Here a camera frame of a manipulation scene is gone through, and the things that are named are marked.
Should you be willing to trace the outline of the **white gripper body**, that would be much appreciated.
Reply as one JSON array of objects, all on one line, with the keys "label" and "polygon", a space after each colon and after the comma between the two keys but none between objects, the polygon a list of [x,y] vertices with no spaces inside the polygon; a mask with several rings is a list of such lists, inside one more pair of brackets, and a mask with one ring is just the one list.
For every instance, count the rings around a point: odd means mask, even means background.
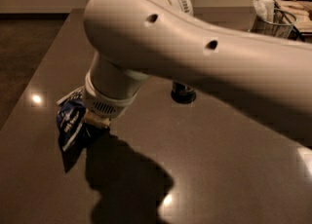
[{"label": "white gripper body", "polygon": [[148,75],[121,68],[95,52],[85,77],[83,101],[91,112],[104,118],[118,118],[135,100]]}]

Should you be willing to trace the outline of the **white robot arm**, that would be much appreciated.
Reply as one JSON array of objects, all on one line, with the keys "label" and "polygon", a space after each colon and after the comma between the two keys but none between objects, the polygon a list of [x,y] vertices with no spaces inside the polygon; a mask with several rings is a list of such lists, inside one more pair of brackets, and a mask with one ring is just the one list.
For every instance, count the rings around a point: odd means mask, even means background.
[{"label": "white robot arm", "polygon": [[90,0],[84,28],[96,54],[83,98],[96,114],[120,116],[154,75],[311,144],[311,45],[211,25],[190,0]]}]

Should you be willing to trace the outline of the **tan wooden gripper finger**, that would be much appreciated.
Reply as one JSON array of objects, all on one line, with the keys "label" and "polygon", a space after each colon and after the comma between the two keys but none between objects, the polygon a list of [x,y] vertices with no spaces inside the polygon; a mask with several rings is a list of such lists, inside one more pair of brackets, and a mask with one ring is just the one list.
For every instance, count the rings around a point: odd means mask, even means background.
[{"label": "tan wooden gripper finger", "polygon": [[84,121],[88,125],[92,125],[98,129],[106,129],[110,126],[110,119],[104,118],[99,115],[97,115],[94,112],[91,112],[89,110],[86,111],[84,115]]}]

